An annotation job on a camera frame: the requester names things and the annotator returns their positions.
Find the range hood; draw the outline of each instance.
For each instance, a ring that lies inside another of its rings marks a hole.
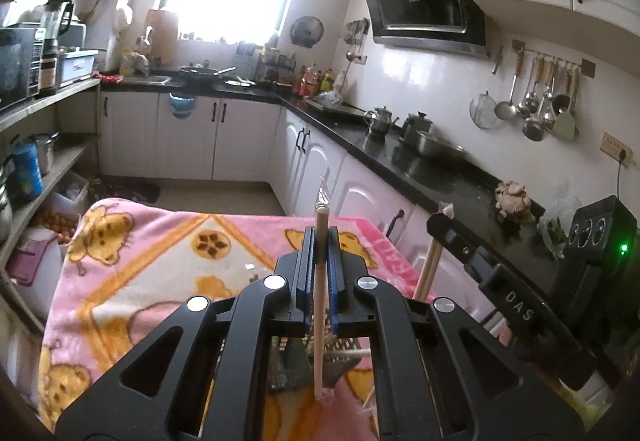
[[[487,58],[484,13],[472,0],[366,0],[373,41]]]

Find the chopstick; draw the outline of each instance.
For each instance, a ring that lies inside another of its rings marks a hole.
[[[453,218],[453,205],[447,205],[442,209],[442,213],[448,218]],[[440,263],[440,256],[442,255],[442,245],[435,239],[431,239],[429,249],[427,250],[427,258],[424,259],[422,269],[420,270],[420,277],[418,277],[418,284],[415,286],[414,300],[424,302],[429,296],[431,286],[433,285],[433,278],[436,275],[438,264]]]

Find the stainless steel bowl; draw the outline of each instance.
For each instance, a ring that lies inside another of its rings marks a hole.
[[[466,158],[468,152],[445,138],[439,138],[429,132],[418,131],[418,153],[430,160],[457,163]]]

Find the pink blanket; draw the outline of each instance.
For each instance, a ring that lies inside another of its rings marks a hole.
[[[411,296],[417,274],[369,221],[332,218],[342,249],[372,275]],[[170,212],[121,199],[92,206],[66,255],[40,357],[40,413],[60,413],[133,345],[191,296],[239,294],[277,258],[300,249],[310,218]],[[362,403],[370,360],[350,371],[329,404],[313,389],[268,396],[265,440],[373,440]]]

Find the wall outlet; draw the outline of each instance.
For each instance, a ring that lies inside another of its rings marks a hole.
[[[623,144],[617,138],[614,138],[608,132],[605,132],[602,135],[602,143],[600,144],[600,150],[605,154],[611,156],[614,160],[620,161],[620,151],[624,150],[626,152],[626,157],[622,161],[624,166],[629,166],[633,162],[634,151]]]

